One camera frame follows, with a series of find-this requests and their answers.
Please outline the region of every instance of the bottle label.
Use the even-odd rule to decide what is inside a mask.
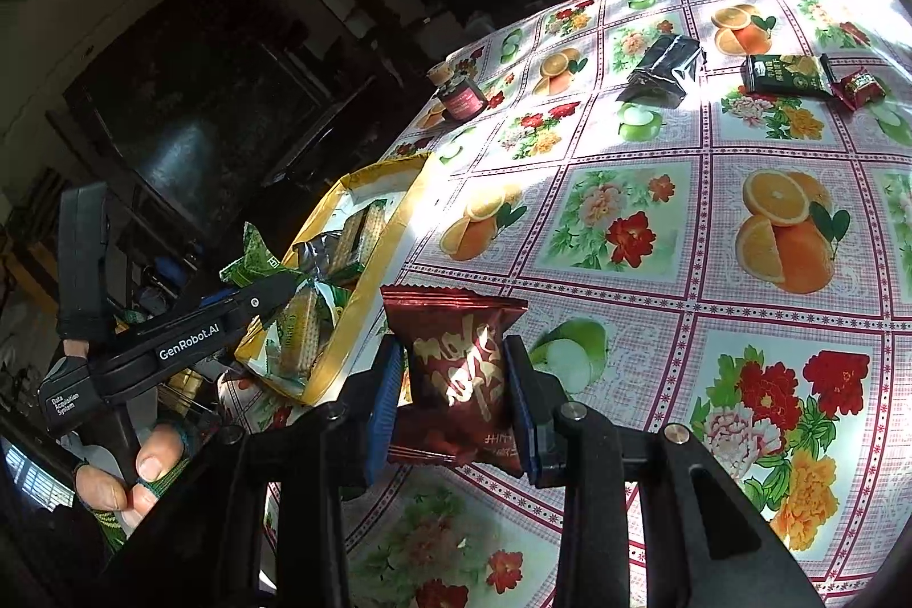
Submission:
[[[459,93],[455,93],[453,96],[447,96],[445,99],[441,96],[441,101],[443,102],[443,105],[447,107],[447,111],[456,119],[468,119],[469,117],[473,117],[474,115],[477,115],[480,109],[485,105],[485,103],[478,98],[478,95],[469,87],[466,87]]]

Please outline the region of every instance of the yellow tray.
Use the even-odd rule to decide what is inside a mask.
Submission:
[[[386,269],[389,268],[389,262],[392,260],[398,244],[400,244],[402,236],[405,234],[406,227],[412,219],[414,209],[427,193],[428,186],[437,177],[439,168],[437,157],[428,153],[373,163],[336,181],[336,184],[323,196],[320,203],[316,205],[316,208],[304,221],[304,225],[302,225],[301,230],[298,230],[298,234],[292,241],[292,246],[295,243],[313,239],[323,232],[327,222],[346,193],[355,193],[359,189],[376,184],[377,181],[385,177],[404,175],[408,172],[414,173],[412,185],[409,186],[406,195],[396,207],[392,217],[389,218],[389,222],[386,223],[386,227],[380,235],[380,240],[377,241],[377,247],[374,248],[374,252],[364,268],[364,273],[348,300],[348,305],[345,306],[339,317],[339,323],[336,324],[332,337],[313,365],[304,391],[298,395],[290,394],[289,390],[283,385],[263,376],[262,379],[276,392],[284,394],[285,397],[298,400],[298,402],[305,405],[315,405],[321,401],[321,397],[333,385],[339,374],[342,373],[345,367],[345,358],[351,352],[355,339],[364,325],[364,321],[371,309],[371,304],[380,289],[380,283],[386,275]],[[382,194],[378,193],[377,198],[382,198]],[[298,255],[295,254],[291,247],[286,251],[282,263],[284,266],[289,266],[289,268],[298,267]],[[263,326],[259,318],[257,318],[250,323],[245,337],[234,351],[235,358],[247,365],[251,359],[259,356],[264,342],[266,342],[266,331],[263,330]]]

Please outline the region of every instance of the small glass bottle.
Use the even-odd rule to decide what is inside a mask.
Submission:
[[[475,81],[468,75],[455,74],[450,63],[435,65],[427,78],[437,86],[436,97],[445,107],[443,118],[449,122],[468,122],[488,108],[488,100]]]

